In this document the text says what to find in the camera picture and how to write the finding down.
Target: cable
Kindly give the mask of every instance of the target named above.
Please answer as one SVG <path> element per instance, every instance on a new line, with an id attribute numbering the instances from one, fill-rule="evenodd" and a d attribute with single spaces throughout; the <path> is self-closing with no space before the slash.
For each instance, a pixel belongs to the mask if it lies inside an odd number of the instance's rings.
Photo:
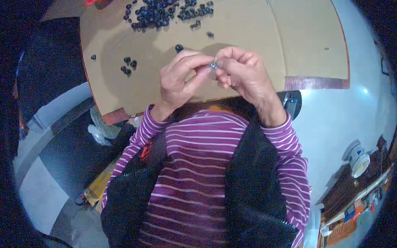
<path id="1" fill-rule="evenodd" d="M 43 237 L 43 238 L 52 240 L 52 241 L 54 241 L 54 242 L 58 242 L 58 243 L 60 243 L 60 244 L 65 245 L 65 246 L 68 247 L 68 248 L 73 248 L 73 246 L 71 246 L 70 244 L 66 243 L 65 241 L 63 241 L 63 240 L 60 239 L 60 238 L 56 238 L 56 237 L 47 235 L 47 234 L 42 233 L 42 232 L 40 232 L 40 231 L 39 231 L 39 233 L 40 233 L 40 236 Z"/>

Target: wrist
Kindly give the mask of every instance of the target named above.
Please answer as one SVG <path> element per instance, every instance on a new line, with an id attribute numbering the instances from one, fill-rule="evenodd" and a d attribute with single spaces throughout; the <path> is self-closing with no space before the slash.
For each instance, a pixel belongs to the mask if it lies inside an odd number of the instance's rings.
<path id="1" fill-rule="evenodd" d="M 150 111 L 150 115 L 157 122 L 164 122 L 175 109 L 171 108 L 167 104 L 162 101 L 155 103 L 152 110 Z"/>
<path id="2" fill-rule="evenodd" d="M 262 125 L 267 128 L 279 127 L 287 120 L 287 113 L 277 95 L 260 102 L 256 110 Z"/>

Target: plastic bag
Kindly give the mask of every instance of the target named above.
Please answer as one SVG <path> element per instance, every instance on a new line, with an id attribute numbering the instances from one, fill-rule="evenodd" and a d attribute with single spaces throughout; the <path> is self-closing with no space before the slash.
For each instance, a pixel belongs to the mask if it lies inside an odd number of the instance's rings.
<path id="1" fill-rule="evenodd" d="M 98 131 L 94 125 L 88 125 L 88 132 L 93 135 L 94 139 L 101 146 L 112 146 L 112 144 L 105 138 L 105 136 Z"/>

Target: cardboard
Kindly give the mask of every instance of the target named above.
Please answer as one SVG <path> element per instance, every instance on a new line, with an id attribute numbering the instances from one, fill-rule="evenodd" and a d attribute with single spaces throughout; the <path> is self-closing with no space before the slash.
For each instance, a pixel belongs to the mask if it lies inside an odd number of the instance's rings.
<path id="1" fill-rule="evenodd" d="M 81 46 L 90 86 L 101 114 L 124 108 L 134 115 L 160 97 L 159 70 L 176 55 L 175 45 L 203 51 L 214 56 L 219 49 L 240 46 L 259 53 L 277 91 L 284 90 L 285 63 L 277 25 L 266 1 L 214 1 L 214 14 L 181 21 L 175 18 L 168 27 L 133 32 L 123 20 L 125 6 L 131 1 L 117 0 L 102 10 L 87 7 L 81 19 Z M 206 1 L 198 1 L 197 6 Z M 135 10 L 143 6 L 138 1 L 130 18 L 136 22 Z M 190 29 L 196 19 L 201 27 Z M 210 31 L 214 38 L 206 36 Z M 91 56 L 96 54 L 96 61 Z M 124 57 L 138 62 L 128 78 L 120 70 Z M 232 89 L 221 89 L 209 80 L 195 94 L 193 101 L 236 96 Z"/>
<path id="2" fill-rule="evenodd" d="M 346 43 L 331 0 L 271 3 L 287 76 L 348 79 Z"/>

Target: black vest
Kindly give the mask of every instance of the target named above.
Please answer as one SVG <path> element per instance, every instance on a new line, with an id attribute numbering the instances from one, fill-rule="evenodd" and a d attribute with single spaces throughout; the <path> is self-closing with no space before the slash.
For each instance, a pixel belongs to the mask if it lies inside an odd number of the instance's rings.
<path id="1" fill-rule="evenodd" d="M 165 132 L 152 139 L 148 160 L 139 157 L 113 178 L 101 214 L 113 247 L 135 247 L 150 194 L 167 161 Z M 225 170 L 227 247 L 291 247 L 298 229 L 285 221 L 285 199 L 277 181 L 278 153 L 263 135 L 259 121 L 250 122 Z"/>

